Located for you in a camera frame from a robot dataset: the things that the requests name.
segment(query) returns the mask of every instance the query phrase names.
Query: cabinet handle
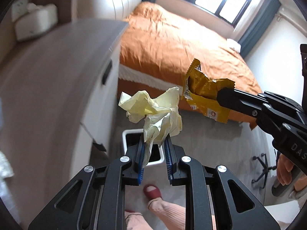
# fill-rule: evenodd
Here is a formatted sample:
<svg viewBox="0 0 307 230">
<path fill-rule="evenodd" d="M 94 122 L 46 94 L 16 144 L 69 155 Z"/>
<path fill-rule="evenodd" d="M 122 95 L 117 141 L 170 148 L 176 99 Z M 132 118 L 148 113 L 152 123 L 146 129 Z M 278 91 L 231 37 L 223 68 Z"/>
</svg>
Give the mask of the cabinet handle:
<svg viewBox="0 0 307 230">
<path fill-rule="evenodd" d="M 106 70 L 105 70 L 105 72 L 104 72 L 104 74 L 102 76 L 102 80 L 101 80 L 101 84 L 102 85 L 106 84 L 106 81 L 107 81 L 108 76 L 109 76 L 109 74 L 111 72 L 111 69 L 112 69 L 112 60 L 110 60 L 108 66 L 106 67 Z"/>
<path fill-rule="evenodd" d="M 99 151 L 104 151 L 104 152 L 106 152 L 106 148 L 104 147 L 103 144 L 98 144 L 98 143 L 96 143 L 96 142 L 93 142 L 92 145 L 93 145 L 94 147 L 96 147 Z"/>
</svg>

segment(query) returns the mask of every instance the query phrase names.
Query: trash bin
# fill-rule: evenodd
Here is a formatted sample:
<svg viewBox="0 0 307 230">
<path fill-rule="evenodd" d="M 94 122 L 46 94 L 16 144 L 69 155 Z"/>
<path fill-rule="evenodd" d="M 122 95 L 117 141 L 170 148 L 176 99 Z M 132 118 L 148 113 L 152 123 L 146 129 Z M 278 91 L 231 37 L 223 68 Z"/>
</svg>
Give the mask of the trash bin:
<svg viewBox="0 0 307 230">
<path fill-rule="evenodd" d="M 140 137 L 143 134 L 143 129 L 124 130 L 122 132 L 122 151 L 125 154 L 127 148 L 138 144 Z M 147 166 L 157 165 L 164 162 L 164 153 L 162 148 L 154 144 L 151 150 L 151 156 Z"/>
</svg>

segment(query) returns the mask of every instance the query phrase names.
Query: white mattress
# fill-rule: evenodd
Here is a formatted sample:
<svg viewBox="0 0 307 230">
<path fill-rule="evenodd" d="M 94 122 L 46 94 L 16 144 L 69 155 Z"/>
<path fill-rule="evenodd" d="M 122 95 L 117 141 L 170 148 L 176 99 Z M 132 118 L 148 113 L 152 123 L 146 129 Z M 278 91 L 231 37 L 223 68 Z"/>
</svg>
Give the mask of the white mattress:
<svg viewBox="0 0 307 230">
<path fill-rule="evenodd" d="M 133 70 L 129 67 L 126 67 L 122 64 L 119 65 L 119 79 L 132 81 L 136 83 L 141 83 L 162 91 L 167 91 L 172 87 L 179 87 L 179 94 L 182 93 L 182 86 L 175 85 L 158 78 L 152 77 L 146 73 L 141 73 L 139 71 Z"/>
</svg>

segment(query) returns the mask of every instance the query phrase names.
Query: office chair base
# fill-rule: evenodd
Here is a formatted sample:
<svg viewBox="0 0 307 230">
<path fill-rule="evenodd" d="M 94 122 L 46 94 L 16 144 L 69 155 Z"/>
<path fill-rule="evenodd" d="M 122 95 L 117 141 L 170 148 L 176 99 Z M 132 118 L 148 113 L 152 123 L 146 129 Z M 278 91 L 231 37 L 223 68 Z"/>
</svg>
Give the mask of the office chair base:
<svg viewBox="0 0 307 230">
<path fill-rule="evenodd" d="M 261 163 L 261 165 L 263 167 L 263 170 L 262 170 L 262 174 L 256 180 L 255 179 L 251 180 L 251 183 L 254 184 L 254 183 L 258 182 L 264 176 L 264 184 L 263 184 L 263 187 L 260 188 L 260 189 L 264 189 L 266 187 L 269 171 L 270 170 L 276 170 L 276 166 L 269 167 L 267 155 L 265 153 L 262 153 L 261 157 L 264 157 L 265 162 L 263 162 L 258 156 L 253 156 L 253 158 L 252 158 L 253 161 L 255 161 L 257 159 L 259 160 L 259 162 Z"/>
</svg>

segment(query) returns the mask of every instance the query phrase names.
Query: crumpled tissue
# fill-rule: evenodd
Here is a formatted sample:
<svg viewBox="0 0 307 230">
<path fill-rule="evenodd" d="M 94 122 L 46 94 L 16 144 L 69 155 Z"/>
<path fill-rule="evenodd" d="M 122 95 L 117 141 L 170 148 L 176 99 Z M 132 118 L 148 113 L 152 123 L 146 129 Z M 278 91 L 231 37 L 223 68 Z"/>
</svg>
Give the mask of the crumpled tissue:
<svg viewBox="0 0 307 230">
<path fill-rule="evenodd" d="M 168 134 L 176 136 L 182 130 L 178 103 L 178 87 L 168 89 L 155 99 L 150 98 L 146 91 L 138 91 L 132 97 L 122 92 L 119 106 L 127 111 L 129 120 L 137 123 L 146 117 L 143 128 L 145 142 L 143 168 L 148 164 L 153 144 L 161 147 Z"/>
<path fill-rule="evenodd" d="M 2 115 L 2 106 L 0 99 L 0 130 L 3 126 L 3 115 Z M 13 216 L 17 223 L 20 223 L 20 217 L 18 210 L 13 201 L 13 196 L 10 193 L 4 179 L 8 177 L 12 177 L 14 175 L 13 169 L 5 157 L 5 155 L 0 151 L 0 198 L 2 199 L 5 207 Z"/>
</svg>

